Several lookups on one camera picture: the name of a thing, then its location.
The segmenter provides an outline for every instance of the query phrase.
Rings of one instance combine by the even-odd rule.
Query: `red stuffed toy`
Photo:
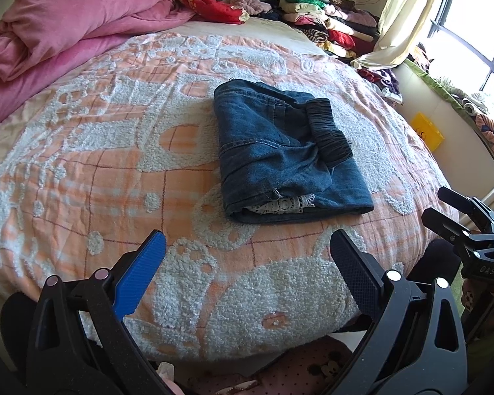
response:
[[[216,0],[180,0],[203,19],[220,23],[244,23],[249,14],[240,7]]]

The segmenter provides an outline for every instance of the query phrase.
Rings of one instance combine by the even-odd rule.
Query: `mattress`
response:
[[[375,210],[306,224],[238,224],[220,194],[216,86],[230,78],[330,99]],[[89,277],[154,228],[164,262],[125,324],[156,360],[279,352],[357,311],[328,251],[343,228],[407,274],[448,185],[417,134],[350,67],[282,23],[189,22],[70,72],[0,125],[0,295]],[[95,338],[83,316],[87,334]]]

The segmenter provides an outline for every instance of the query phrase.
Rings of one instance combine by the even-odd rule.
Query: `window frame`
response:
[[[455,34],[454,32],[450,31],[448,28],[445,27],[445,21],[448,16],[448,12],[450,10],[451,5],[452,5],[452,0],[443,0],[441,2],[441,6],[439,7],[439,11],[437,13],[436,19],[435,20],[432,19],[431,21],[431,28],[428,34],[428,38],[431,38],[437,31],[442,31],[450,35],[453,39],[460,42],[463,46],[465,46],[473,54],[475,54],[479,59],[481,59],[481,61],[489,68],[487,77],[485,78],[485,81],[483,82],[480,88],[480,91],[482,91],[485,88],[490,78],[490,75],[494,73],[494,57],[492,60],[488,59],[485,55],[483,55],[479,50],[477,50],[465,39],[461,38],[459,35]]]

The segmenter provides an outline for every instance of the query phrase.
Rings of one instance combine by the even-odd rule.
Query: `window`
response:
[[[494,0],[443,0],[428,37],[430,74],[494,103]]]

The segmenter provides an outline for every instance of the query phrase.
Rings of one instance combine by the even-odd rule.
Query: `silver screw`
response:
[[[46,285],[48,286],[56,285],[57,282],[58,282],[58,277],[56,277],[55,275],[50,276],[48,279],[46,279]]]
[[[401,280],[401,274],[397,270],[388,270],[388,273],[386,273],[386,276],[390,281],[400,281]]]
[[[106,279],[109,275],[108,269],[99,269],[95,272],[95,278],[102,281],[103,279]]]
[[[436,284],[441,288],[448,288],[448,282],[446,281],[446,279],[443,279],[441,277],[438,277],[436,279]]]

